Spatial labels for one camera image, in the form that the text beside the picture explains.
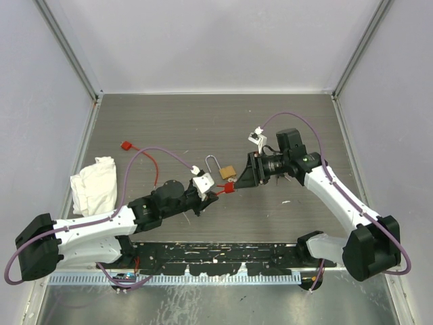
padlock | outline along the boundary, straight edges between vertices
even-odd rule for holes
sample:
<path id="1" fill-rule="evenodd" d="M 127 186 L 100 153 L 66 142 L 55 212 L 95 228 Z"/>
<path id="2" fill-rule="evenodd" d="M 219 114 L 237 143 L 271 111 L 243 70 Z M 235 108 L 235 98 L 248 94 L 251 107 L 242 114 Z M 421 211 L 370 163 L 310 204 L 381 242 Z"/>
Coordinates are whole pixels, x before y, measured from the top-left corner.
<path id="1" fill-rule="evenodd" d="M 220 173 L 221 177 L 224 180 L 227 180 L 229 178 L 236 178 L 236 171 L 233 168 L 233 166 L 227 166 L 227 167 L 221 168 L 221 166 L 220 166 L 217 158 L 215 156 L 213 156 L 212 154 L 210 154 L 209 156 L 207 156 L 206 160 L 205 160 L 206 161 L 206 166 L 208 167 L 208 170 L 209 170 L 209 173 L 212 173 L 212 171 L 210 170 L 210 167 L 209 167 L 209 164 L 208 164 L 208 158 L 213 158 L 215 160 L 215 162 L 217 163 L 216 165 L 219 168 L 219 173 Z"/>

gray tabletop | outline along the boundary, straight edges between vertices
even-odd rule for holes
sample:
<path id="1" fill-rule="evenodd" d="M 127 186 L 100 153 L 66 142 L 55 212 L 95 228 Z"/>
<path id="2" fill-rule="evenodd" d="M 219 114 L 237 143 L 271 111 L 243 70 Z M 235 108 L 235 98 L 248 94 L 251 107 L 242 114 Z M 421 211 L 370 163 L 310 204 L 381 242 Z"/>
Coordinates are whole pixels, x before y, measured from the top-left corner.
<path id="1" fill-rule="evenodd" d="M 117 167 L 118 193 L 122 191 L 126 166 L 134 152 L 124 151 L 127 140 L 143 148 L 162 146 L 189 164 L 206 168 L 204 158 L 215 155 L 221 166 L 244 170 L 247 153 L 256 147 L 249 132 L 272 114 L 289 110 L 306 117 L 325 145 L 325 158 L 337 176 L 356 192 L 346 149 L 331 97 L 328 95 L 105 95 L 91 136 L 84 165 L 95 157 L 111 156 Z M 318 151 L 317 141 L 302 121 L 279 116 L 266 129 L 268 144 L 277 148 L 275 132 L 295 127 L 309 152 Z M 161 186 L 176 179 L 185 186 L 192 174 L 162 152 L 150 152 L 160 167 Z M 212 176 L 223 183 L 218 169 Z M 155 168 L 144 155 L 131 170 L 127 202 L 145 196 L 153 188 Z M 322 230 L 343 236 L 337 219 L 326 206 L 296 180 L 272 179 L 258 188 L 221 195 L 205 213 L 191 211 L 164 220 L 162 227 L 132 236 L 142 241 L 295 242 L 299 236 Z"/>

wall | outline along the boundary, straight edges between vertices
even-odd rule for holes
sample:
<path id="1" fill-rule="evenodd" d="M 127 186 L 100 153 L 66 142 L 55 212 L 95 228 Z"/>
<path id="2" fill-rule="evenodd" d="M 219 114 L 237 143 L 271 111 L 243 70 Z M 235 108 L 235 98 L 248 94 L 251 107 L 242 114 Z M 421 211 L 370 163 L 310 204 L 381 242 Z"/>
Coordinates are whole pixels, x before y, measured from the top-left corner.
<path id="1" fill-rule="evenodd" d="M 0 268 L 38 214 L 60 213 L 91 99 L 29 0 L 0 1 Z M 11 272 L 19 279 L 18 264 Z M 31 284 L 0 280 L 1 323 L 21 320 Z"/>
<path id="2" fill-rule="evenodd" d="M 373 207 L 400 223 L 418 324 L 433 316 L 432 12 L 430 0 L 395 1 L 340 96 Z"/>
<path id="3" fill-rule="evenodd" d="M 379 0 L 47 2 L 106 93 L 299 93 L 335 89 Z"/>

gray floor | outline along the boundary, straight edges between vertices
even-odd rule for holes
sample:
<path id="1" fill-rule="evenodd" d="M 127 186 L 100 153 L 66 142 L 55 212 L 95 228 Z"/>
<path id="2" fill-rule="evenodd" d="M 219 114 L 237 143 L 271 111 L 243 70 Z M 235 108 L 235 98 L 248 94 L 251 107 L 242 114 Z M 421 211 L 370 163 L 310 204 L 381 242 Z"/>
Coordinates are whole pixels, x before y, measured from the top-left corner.
<path id="1" fill-rule="evenodd" d="M 119 193 L 126 165 L 134 155 L 120 148 L 124 140 L 136 146 L 162 146 L 180 154 L 188 163 L 206 168 L 204 158 L 215 155 L 221 166 L 233 165 L 238 175 L 247 153 L 256 147 L 249 132 L 273 113 L 282 110 L 306 117 L 325 144 L 325 157 L 340 179 L 353 191 L 342 134 L 328 95 L 105 95 L 85 165 L 98 156 L 116 161 Z M 283 116 L 269 124 L 268 144 L 277 147 L 275 132 L 298 128 L 309 152 L 317 151 L 314 135 L 293 117 Z M 185 185 L 192 174 L 175 159 L 150 152 L 160 165 L 160 181 L 177 179 Z M 213 176 L 222 183 L 217 168 Z M 136 160 L 129 177 L 127 200 L 150 193 L 155 169 L 144 155 Z M 167 219 L 162 227 L 133 236 L 147 241 L 295 242 L 297 237 L 322 230 L 333 236 L 344 232 L 324 204 L 297 181 L 273 179 L 259 188 L 222 195 L 201 217 L 192 212 Z"/>
<path id="2" fill-rule="evenodd" d="M 393 325 L 384 276 L 355 282 L 325 272 L 312 295 L 298 286 L 144 286 L 119 294 L 109 286 L 49 286 L 38 325 Z"/>

white cloth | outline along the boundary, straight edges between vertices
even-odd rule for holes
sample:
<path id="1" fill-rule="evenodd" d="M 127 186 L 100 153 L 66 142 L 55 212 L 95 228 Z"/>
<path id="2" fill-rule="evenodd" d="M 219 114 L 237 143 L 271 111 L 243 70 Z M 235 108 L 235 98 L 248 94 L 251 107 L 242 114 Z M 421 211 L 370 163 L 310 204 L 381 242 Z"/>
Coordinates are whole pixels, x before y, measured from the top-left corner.
<path id="1" fill-rule="evenodd" d="M 71 176 L 74 214 L 97 215 L 114 209 L 117 198 L 116 165 L 111 157 L 95 158 L 96 163 Z"/>

